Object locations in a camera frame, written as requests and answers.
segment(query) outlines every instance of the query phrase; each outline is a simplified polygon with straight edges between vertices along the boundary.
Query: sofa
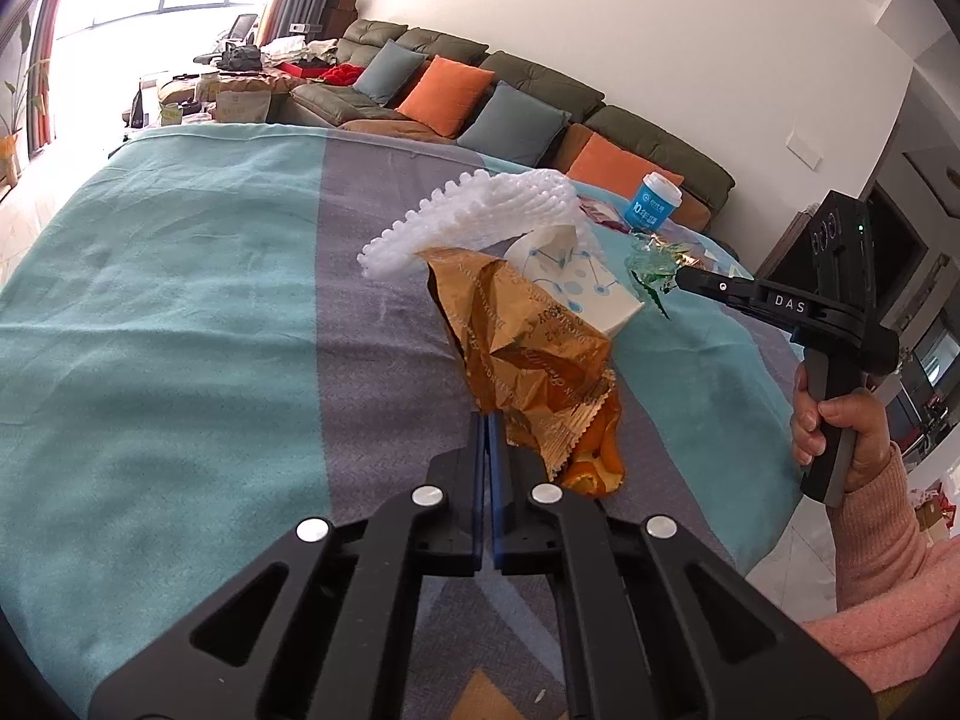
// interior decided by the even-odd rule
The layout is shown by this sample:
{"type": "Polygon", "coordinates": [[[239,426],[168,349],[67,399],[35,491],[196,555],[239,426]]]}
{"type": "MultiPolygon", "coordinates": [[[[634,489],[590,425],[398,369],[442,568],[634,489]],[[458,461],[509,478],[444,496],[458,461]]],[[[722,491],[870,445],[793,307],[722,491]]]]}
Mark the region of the sofa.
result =
{"type": "MultiPolygon", "coordinates": [[[[486,44],[424,28],[398,23],[359,19],[337,44],[337,61],[362,67],[387,44],[422,53],[424,66],[416,71],[387,104],[379,104],[353,87],[302,84],[292,89],[282,103],[277,121],[311,127],[339,127],[354,132],[407,138],[429,143],[454,143],[430,127],[407,118],[397,106],[409,95],[434,57],[492,71],[494,83],[504,82],[530,97],[568,113],[568,126],[555,138],[539,161],[539,167],[568,172],[594,133],[628,153],[655,163],[683,177],[683,202],[671,218],[698,232],[710,222],[728,200],[736,184],[733,177],[696,148],[656,124],[630,111],[606,105],[603,92],[545,66],[507,52],[489,53],[486,44]]],[[[464,122],[467,129],[493,95],[491,90],[478,101],[464,122]]]]}

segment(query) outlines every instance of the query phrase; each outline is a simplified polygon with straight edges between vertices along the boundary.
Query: silver rivet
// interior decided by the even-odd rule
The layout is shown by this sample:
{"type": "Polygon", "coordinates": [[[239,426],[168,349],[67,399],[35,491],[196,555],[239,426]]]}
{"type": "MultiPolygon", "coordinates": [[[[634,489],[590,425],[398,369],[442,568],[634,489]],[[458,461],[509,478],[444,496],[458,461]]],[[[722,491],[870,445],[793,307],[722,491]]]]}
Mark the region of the silver rivet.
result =
{"type": "Polygon", "coordinates": [[[556,485],[537,485],[530,490],[530,494],[537,503],[557,503],[563,498],[563,490],[556,485]]]}
{"type": "Polygon", "coordinates": [[[416,488],[411,498],[418,506],[435,506],[443,500],[443,490],[435,488],[434,485],[424,485],[416,488]]]}
{"type": "Polygon", "coordinates": [[[301,541],[320,541],[326,538],[329,532],[330,526],[326,523],[325,519],[320,519],[320,517],[304,519],[304,521],[296,527],[296,537],[301,541]]]}
{"type": "Polygon", "coordinates": [[[647,533],[653,538],[673,538],[677,534],[677,523],[670,517],[658,514],[647,520],[647,533]]]}

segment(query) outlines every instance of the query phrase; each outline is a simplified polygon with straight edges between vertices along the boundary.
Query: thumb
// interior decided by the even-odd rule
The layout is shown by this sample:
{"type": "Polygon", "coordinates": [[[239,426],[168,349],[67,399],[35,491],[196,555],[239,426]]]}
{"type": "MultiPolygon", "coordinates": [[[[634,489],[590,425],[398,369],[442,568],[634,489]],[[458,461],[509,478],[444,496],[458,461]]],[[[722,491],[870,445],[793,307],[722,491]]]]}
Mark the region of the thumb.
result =
{"type": "Polygon", "coordinates": [[[851,392],[849,395],[824,400],[818,404],[817,410],[830,425],[853,428],[862,434],[882,429],[886,419],[880,401],[866,391],[851,392]]]}

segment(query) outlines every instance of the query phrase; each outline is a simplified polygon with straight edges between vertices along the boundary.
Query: triangular cutout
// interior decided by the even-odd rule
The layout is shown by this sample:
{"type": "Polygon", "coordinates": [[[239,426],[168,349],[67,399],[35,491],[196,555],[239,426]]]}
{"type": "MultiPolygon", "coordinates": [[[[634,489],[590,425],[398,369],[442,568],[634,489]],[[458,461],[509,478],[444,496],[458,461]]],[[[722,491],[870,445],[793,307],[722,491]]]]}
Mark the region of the triangular cutout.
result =
{"type": "Polygon", "coordinates": [[[739,664],[776,644],[774,632],[743,608],[701,565],[688,565],[686,577],[707,618],[720,656],[728,664],[739,664]]]}
{"type": "Polygon", "coordinates": [[[275,562],[203,620],[190,643],[231,666],[246,664],[290,570],[275,562]]]}

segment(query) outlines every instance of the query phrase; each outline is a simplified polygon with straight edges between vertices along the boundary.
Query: person's hand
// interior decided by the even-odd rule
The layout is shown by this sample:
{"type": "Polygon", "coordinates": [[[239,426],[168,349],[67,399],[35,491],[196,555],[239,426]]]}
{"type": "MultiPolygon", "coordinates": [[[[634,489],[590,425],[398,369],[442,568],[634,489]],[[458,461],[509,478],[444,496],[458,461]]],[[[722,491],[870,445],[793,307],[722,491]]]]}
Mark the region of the person's hand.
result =
{"type": "Polygon", "coordinates": [[[865,389],[817,403],[806,391],[806,367],[801,362],[794,378],[790,451],[804,468],[827,448],[827,439],[820,432],[821,418],[834,427],[853,428],[857,432],[845,493],[854,493],[886,469],[890,462],[890,429],[883,404],[865,389]]]}

